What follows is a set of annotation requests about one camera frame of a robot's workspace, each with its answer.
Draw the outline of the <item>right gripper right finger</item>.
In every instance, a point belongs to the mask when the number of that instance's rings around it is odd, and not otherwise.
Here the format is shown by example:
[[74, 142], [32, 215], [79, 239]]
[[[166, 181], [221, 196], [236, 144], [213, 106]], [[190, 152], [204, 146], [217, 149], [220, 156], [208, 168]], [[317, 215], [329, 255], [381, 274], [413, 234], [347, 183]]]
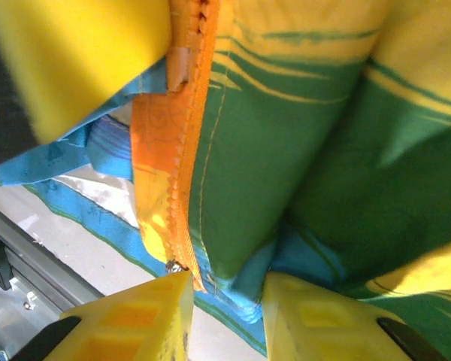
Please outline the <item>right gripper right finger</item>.
[[266, 275], [269, 360], [443, 360], [397, 315], [279, 272]]

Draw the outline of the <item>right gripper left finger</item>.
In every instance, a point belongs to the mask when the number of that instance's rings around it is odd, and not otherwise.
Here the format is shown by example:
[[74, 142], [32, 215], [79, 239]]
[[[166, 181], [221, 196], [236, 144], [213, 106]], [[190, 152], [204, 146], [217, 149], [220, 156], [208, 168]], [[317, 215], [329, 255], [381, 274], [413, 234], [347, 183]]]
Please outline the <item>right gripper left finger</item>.
[[170, 273], [62, 313], [18, 358], [187, 360], [193, 305], [191, 273]]

